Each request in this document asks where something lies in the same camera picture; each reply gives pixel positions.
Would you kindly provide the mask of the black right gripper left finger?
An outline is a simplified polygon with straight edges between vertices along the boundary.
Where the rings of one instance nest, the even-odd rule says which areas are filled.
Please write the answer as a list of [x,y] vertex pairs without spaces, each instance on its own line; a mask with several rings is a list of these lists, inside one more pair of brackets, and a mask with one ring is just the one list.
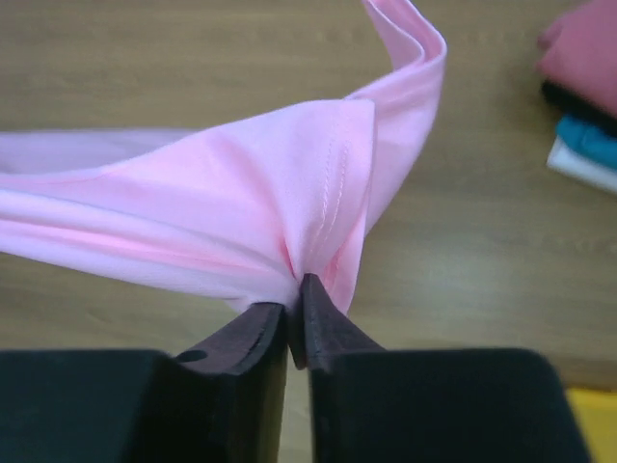
[[284,308],[257,304],[171,356],[147,349],[5,350],[5,462],[274,462]]

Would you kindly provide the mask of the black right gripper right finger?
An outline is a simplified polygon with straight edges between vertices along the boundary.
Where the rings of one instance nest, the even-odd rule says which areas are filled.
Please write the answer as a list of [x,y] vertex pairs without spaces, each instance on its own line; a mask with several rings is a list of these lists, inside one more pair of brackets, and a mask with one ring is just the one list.
[[520,348],[387,350],[300,289],[317,462],[588,462],[560,378]]

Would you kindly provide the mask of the light pink t-shirt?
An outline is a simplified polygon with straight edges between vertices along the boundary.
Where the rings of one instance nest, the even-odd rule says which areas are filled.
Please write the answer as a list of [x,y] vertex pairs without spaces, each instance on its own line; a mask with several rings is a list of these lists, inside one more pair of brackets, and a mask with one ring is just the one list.
[[431,131],[447,54],[411,2],[365,9],[393,70],[345,98],[203,131],[3,133],[2,251],[241,311],[292,305],[310,273],[346,311],[364,238]]

